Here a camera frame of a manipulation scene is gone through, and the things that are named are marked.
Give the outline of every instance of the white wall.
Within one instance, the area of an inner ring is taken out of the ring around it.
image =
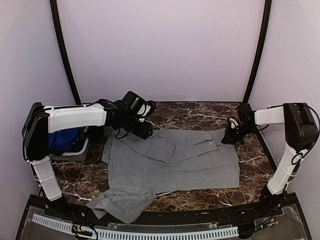
[[[264,0],[60,0],[83,101],[242,101]]]
[[[73,104],[48,0],[0,1],[0,239],[15,239],[29,195],[38,192],[22,157],[31,105]]]
[[[254,109],[306,102],[320,114],[320,1],[276,0],[250,99]],[[263,136],[276,161],[285,147],[283,126]],[[320,239],[320,144],[305,158],[289,186],[302,205],[313,239]]]

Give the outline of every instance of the curved black pole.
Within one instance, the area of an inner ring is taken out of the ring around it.
[[[258,40],[258,45],[256,47],[254,61],[253,61],[252,69],[251,69],[251,74],[250,74],[249,81],[246,86],[246,90],[245,90],[244,97],[242,100],[243,103],[249,102],[249,98],[250,98],[252,89],[255,84],[262,52],[264,50],[266,35],[267,35],[269,17],[270,17],[270,12],[271,12],[271,3],[272,3],[272,0],[265,0],[265,2],[264,2],[264,10],[263,10],[263,17],[262,17],[262,23],[261,23],[261,29],[260,29],[260,36],[259,36],[259,40]]]
[[[60,54],[61,54],[64,70],[66,73],[66,77],[68,79],[75,104],[80,105],[81,100],[80,100],[80,96],[79,96],[79,92],[77,90],[76,82],[75,82],[75,79],[74,79],[74,76],[72,74],[72,70],[70,67],[69,58],[68,58],[66,45],[65,45],[65,41],[64,41],[64,36],[62,33],[62,29],[61,29],[57,0],[50,0],[50,5],[51,5],[51,13],[52,13],[52,18],[53,18],[55,35],[56,35],[56,39],[58,41],[58,45],[59,45]]]

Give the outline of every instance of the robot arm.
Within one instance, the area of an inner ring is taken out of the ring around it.
[[[49,134],[81,127],[111,126],[147,139],[153,134],[153,126],[144,119],[155,108],[153,101],[145,101],[131,91],[115,102],[100,99],[90,104],[59,107],[34,103],[22,129],[23,156],[32,165],[47,198],[54,201],[62,197],[49,157],[53,154]]]
[[[260,205],[264,208],[279,205],[288,184],[297,174],[300,162],[318,140],[319,130],[310,109],[306,103],[285,103],[252,111],[249,104],[242,103],[237,109],[239,121],[234,117],[227,119],[224,144],[244,144],[244,137],[258,131],[257,126],[284,124],[285,150],[273,177],[262,190]]]

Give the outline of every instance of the brown marble surface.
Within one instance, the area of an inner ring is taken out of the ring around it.
[[[228,117],[236,117],[237,106],[238,103],[225,102],[160,102],[149,121],[154,129],[212,131],[225,127]],[[109,189],[108,165],[101,161],[107,137],[90,143],[83,162],[52,162],[69,203],[85,205]],[[235,145],[240,166],[239,188],[165,192],[158,194],[146,211],[205,210],[257,202],[273,169],[256,135],[248,135],[244,142]]]

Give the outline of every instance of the blue cloth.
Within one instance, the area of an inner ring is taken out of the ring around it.
[[[49,134],[49,148],[52,151],[70,153],[78,140],[79,128],[70,128]]]

